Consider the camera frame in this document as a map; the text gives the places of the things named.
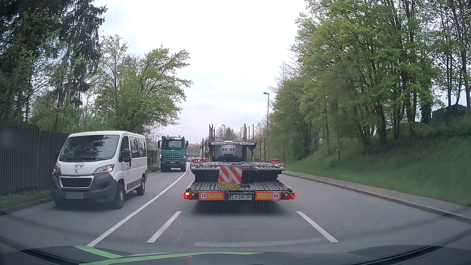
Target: van side mirror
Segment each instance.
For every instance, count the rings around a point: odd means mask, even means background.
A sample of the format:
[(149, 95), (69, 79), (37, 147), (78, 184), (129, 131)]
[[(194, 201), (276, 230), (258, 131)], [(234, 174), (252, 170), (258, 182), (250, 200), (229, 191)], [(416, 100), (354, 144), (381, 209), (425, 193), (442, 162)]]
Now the van side mirror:
[(131, 159), (131, 150), (129, 150), (129, 149), (121, 150), (119, 161), (129, 163), (129, 162), (131, 162), (131, 160), (132, 160)]

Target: sky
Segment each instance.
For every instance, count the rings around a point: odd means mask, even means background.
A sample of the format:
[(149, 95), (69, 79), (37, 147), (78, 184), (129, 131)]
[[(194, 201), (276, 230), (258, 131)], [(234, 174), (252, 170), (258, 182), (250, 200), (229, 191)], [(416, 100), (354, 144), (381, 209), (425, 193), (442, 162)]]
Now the sky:
[(239, 130), (257, 124), (267, 113), (268, 87), (297, 34), (295, 20), (304, 0), (97, 0), (108, 7), (101, 34), (118, 34), (128, 52), (144, 55), (163, 45), (186, 50), (190, 65), (177, 71), (193, 82), (184, 88), (179, 124), (164, 135), (184, 135), (198, 143), (208, 125)]

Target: sidewalk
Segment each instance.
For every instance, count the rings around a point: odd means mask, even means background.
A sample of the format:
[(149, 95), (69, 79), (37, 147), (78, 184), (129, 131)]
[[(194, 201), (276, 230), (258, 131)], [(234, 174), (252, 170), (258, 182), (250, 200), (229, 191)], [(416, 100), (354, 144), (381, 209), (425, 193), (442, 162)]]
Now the sidewalk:
[(451, 217), (453, 219), (471, 224), (471, 207), (461, 206), (458, 204), (437, 199), (402, 193), (399, 191), (376, 188), (354, 182), (314, 176), (305, 173), (283, 171), (283, 174), (366, 194), (380, 199), (385, 199), (405, 206), (417, 208), (446, 217)]

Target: metal fence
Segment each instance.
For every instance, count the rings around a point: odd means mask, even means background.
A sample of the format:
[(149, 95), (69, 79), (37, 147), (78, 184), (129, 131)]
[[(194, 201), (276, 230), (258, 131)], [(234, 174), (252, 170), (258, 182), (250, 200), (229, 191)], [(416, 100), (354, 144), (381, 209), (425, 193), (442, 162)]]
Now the metal fence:
[[(56, 152), (68, 136), (34, 124), (0, 121), (0, 194), (48, 189)], [(148, 166), (158, 165), (158, 150), (148, 148)]]

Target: fence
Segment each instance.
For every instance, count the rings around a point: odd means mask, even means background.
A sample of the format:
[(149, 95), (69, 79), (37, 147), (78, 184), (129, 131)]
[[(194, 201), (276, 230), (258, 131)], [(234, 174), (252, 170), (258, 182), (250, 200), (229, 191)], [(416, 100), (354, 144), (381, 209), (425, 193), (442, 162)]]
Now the fence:
[[(67, 137), (34, 124), (0, 121), (0, 194), (48, 189), (56, 152)], [(147, 151), (147, 162), (160, 163), (158, 150)]]
[(451, 105), (440, 108), (432, 112), (432, 125), (438, 126), (440, 123), (447, 123), (454, 119), (462, 119), (466, 114), (466, 107), (463, 105)]

